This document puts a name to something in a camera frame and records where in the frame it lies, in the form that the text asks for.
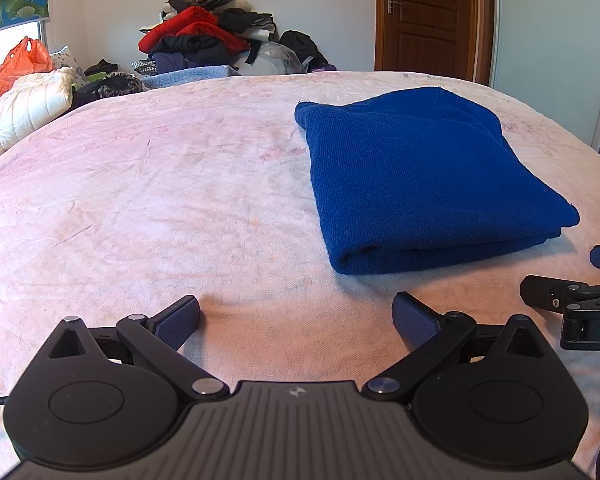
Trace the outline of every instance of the pile of clothes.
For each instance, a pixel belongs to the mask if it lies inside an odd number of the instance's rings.
[[[138,49],[148,58],[132,64],[140,75],[191,70],[187,75],[191,78],[195,77],[195,69],[211,66],[233,67],[238,75],[335,69],[327,69],[329,63],[304,34],[297,33],[314,48],[305,48],[302,59],[294,51],[294,46],[304,45],[293,37],[295,31],[283,34],[288,39],[286,44],[282,40],[273,42],[277,33],[273,15],[254,12],[246,0],[169,0],[163,5],[162,19],[162,23],[141,29],[145,36]],[[234,75],[231,71],[223,73]]]
[[[134,75],[120,72],[117,63],[105,59],[84,71],[87,84],[74,88],[74,98],[66,113],[88,103],[107,97],[137,94],[144,90],[142,82]]]

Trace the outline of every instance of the sliding wardrobe door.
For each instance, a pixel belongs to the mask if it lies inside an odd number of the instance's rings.
[[[600,0],[498,0],[491,85],[600,150]]]

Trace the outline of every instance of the orange plastic bag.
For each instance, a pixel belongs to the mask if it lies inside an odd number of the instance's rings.
[[[35,72],[51,72],[53,69],[54,62],[45,46],[39,40],[31,40],[25,36],[11,49],[0,65],[0,97],[11,90],[13,84],[22,76]]]

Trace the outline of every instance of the window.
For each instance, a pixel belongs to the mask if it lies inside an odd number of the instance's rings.
[[[25,36],[29,36],[33,40],[42,40],[42,43],[46,44],[42,22],[23,23],[16,27],[0,30],[0,64],[10,50]]]

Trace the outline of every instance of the door handle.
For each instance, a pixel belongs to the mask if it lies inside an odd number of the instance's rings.
[[[386,13],[393,14],[394,13],[394,5],[403,6],[404,3],[399,2],[398,0],[386,0]]]

